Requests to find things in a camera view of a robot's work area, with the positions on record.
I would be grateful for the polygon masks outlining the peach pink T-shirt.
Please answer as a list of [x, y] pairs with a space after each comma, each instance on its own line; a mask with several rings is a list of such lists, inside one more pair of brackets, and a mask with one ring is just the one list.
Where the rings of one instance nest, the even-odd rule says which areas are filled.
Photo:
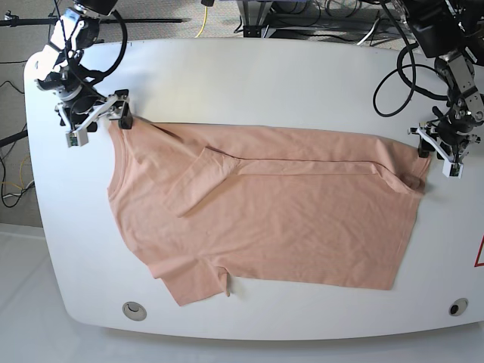
[[430, 167], [348, 132], [135, 119], [109, 135], [119, 232], [180, 306], [233, 277], [390, 290]]

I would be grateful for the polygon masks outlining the aluminium frame stand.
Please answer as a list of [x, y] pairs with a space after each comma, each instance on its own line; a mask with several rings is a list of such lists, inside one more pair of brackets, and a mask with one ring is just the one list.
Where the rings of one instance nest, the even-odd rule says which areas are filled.
[[290, 39], [401, 51], [415, 39], [394, 1], [238, 1], [245, 38]]

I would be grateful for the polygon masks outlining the red triangle sticker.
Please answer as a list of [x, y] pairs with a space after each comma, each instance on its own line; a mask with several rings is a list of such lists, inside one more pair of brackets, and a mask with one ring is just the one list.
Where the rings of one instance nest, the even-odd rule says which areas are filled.
[[475, 267], [481, 267], [484, 266], [484, 252], [483, 252], [483, 247], [484, 247], [484, 237], [481, 240], [481, 243], [479, 245], [479, 251], [476, 256], [476, 260], [474, 263]]

